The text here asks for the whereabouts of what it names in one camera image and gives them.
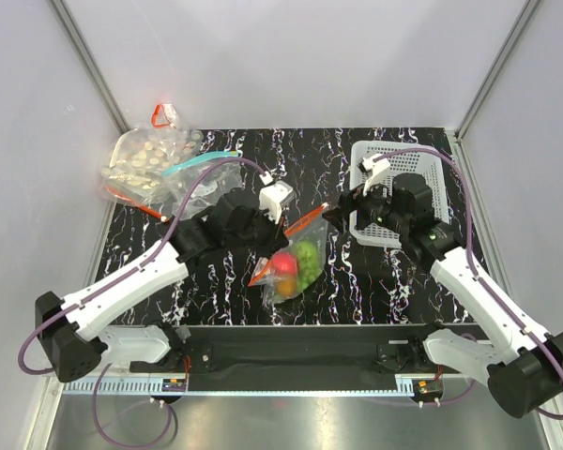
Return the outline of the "white plastic basket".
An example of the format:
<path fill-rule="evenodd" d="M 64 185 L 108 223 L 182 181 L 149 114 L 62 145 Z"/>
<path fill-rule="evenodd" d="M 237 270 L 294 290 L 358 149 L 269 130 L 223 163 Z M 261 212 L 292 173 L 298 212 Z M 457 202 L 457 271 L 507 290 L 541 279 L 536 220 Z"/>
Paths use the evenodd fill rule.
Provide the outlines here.
<path fill-rule="evenodd" d="M 363 185 L 366 176 L 358 168 L 366 157 L 381 153 L 391 168 L 380 185 L 389 188 L 391 205 L 401 220 L 401 233 L 371 224 L 358 230 L 357 213 L 350 216 L 349 231 L 364 247 L 399 248 L 414 237 L 438 244 L 446 240 L 450 224 L 442 155 L 429 146 L 359 141 L 351 149 L 350 189 Z"/>

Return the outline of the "red apple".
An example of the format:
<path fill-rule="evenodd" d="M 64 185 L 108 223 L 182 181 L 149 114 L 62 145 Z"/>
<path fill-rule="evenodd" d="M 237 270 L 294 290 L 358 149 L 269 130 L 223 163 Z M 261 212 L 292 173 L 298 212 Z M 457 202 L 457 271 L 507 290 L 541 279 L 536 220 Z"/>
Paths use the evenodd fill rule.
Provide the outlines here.
<path fill-rule="evenodd" d="M 295 277 L 297 275 L 297 259 L 286 251 L 279 251 L 271 258 L 272 272 L 276 277 Z"/>

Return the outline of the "clear bag orange zipper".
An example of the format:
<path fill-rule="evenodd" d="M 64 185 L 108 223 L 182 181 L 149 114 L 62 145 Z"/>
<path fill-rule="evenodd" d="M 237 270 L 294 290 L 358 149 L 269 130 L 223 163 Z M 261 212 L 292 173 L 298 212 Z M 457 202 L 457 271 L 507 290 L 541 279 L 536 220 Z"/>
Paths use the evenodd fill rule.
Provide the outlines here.
<path fill-rule="evenodd" d="M 303 293 L 321 276 L 326 262 L 327 202 L 311 210 L 285 230 L 288 246 L 261 258 L 249 283 L 263 286 L 263 303 L 283 303 Z"/>

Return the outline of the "brown kiwi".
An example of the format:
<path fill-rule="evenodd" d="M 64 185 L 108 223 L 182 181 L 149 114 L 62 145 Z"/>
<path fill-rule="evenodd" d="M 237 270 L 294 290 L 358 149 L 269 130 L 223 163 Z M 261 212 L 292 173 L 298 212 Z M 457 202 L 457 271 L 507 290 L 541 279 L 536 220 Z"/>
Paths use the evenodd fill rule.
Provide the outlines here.
<path fill-rule="evenodd" d="M 297 293 L 297 281 L 294 278 L 286 278 L 278 281 L 275 285 L 277 295 L 283 298 L 292 298 Z"/>

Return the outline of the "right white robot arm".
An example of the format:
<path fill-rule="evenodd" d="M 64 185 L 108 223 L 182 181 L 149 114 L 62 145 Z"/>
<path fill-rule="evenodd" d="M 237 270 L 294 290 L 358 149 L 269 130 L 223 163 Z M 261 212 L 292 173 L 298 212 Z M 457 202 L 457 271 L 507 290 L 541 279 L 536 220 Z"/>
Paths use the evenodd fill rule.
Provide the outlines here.
<path fill-rule="evenodd" d="M 390 188 L 362 184 L 345 191 L 324 218 L 344 232 L 351 215 L 397 233 L 408 258 L 456 297 L 490 341 L 481 345 L 432 325 L 426 337 L 407 348 L 412 368 L 453 368 L 486 386 L 515 418 L 563 393 L 563 333 L 551 334 L 489 278 L 458 233 L 436 217 L 433 192 L 423 176 L 403 173 Z M 563 420 L 563 413 L 550 416 Z"/>

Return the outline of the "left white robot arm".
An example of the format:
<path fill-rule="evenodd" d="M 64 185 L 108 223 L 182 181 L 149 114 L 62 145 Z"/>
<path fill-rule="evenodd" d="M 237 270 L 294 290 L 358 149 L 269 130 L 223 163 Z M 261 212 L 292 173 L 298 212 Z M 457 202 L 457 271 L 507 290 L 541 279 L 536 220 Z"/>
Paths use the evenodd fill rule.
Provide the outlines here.
<path fill-rule="evenodd" d="M 112 321 L 197 274 L 221 252 L 251 249 L 269 258 L 287 247 L 282 210 L 293 196 L 283 182 L 262 188 L 256 197 L 235 188 L 174 224 L 171 236 L 95 284 L 63 298 L 44 293 L 35 304 L 38 341 L 57 379 L 74 382 L 108 364 L 148 372 L 183 368 L 189 353 L 186 333 L 164 323 L 118 327 Z"/>

